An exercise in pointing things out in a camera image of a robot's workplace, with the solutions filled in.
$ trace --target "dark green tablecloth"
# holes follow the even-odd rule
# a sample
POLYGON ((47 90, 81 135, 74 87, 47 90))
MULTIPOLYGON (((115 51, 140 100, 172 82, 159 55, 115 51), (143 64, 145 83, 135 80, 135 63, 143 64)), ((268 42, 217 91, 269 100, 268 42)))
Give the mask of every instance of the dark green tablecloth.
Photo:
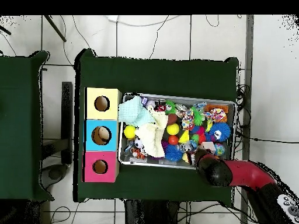
POLYGON ((129 198, 172 201, 222 201, 231 205, 231 187, 206 185, 194 170, 121 165, 115 183, 83 183, 82 151, 84 88, 117 88, 122 93, 202 99, 236 100, 238 60, 169 61, 129 58, 98 58, 83 50, 75 60, 75 164, 74 200, 129 198))
POLYGON ((0 57, 0 198, 50 200, 39 184, 39 70, 45 51, 0 57))

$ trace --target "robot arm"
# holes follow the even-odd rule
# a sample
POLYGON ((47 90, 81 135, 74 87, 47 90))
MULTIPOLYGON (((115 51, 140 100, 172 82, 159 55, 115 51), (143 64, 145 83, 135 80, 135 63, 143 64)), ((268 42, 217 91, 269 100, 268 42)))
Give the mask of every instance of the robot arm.
POLYGON ((299 209, 294 202, 299 199, 293 193, 286 193, 257 163, 220 160, 201 149, 197 149, 194 163, 198 174, 210 185, 246 189, 260 224, 299 224, 299 209))

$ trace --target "metal tray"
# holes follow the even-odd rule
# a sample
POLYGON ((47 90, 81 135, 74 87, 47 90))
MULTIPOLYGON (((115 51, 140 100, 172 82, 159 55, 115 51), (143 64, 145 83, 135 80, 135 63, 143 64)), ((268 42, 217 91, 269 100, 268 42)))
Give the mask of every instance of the metal tray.
MULTIPOLYGON (((131 100, 136 94, 125 93, 123 96, 122 102, 126 102, 127 100, 131 100)), ((222 144, 225 146, 225 154, 222 156, 224 159, 233 159, 232 149, 235 144, 235 129, 236 129, 236 121, 237 121, 237 105, 232 101, 222 101, 222 100, 207 100, 207 99, 196 99, 196 98, 186 98, 186 97, 176 97, 176 96, 165 96, 165 95, 155 95, 155 94, 143 94, 138 93, 139 96, 143 96, 148 98, 148 100, 172 100, 174 103, 184 104, 186 107, 191 107, 193 104, 200 102, 207 102, 210 104, 217 105, 225 105, 228 106, 228 114, 227 114, 227 124, 231 127, 231 136, 222 144)), ((125 128, 125 123, 120 123, 120 135, 119 135, 119 148, 118 148, 118 160, 123 165, 130 166, 155 166, 155 167, 169 167, 176 169, 195 169, 194 166, 187 164, 185 161, 180 160, 178 162, 170 162, 165 158, 155 160, 150 157, 142 159, 135 159, 134 161, 130 160, 129 157, 125 157, 124 149, 127 146, 127 138, 124 136, 123 131, 125 128)), ((163 135, 163 139, 168 140, 169 134, 165 131, 163 135)))

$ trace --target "stacked boxes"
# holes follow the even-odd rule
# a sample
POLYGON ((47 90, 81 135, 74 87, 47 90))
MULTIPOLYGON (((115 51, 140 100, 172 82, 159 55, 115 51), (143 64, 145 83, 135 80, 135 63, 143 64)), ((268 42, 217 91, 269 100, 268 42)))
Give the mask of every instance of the stacked boxes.
POLYGON ((117 89, 85 88, 83 182, 115 182, 120 100, 117 89))

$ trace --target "yellow box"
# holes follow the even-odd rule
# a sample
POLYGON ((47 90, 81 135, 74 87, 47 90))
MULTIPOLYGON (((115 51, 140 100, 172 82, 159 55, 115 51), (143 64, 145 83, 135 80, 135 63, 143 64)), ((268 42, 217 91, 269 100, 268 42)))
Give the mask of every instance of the yellow box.
POLYGON ((117 120, 121 93, 118 89, 86 88, 87 113, 90 120, 117 120))

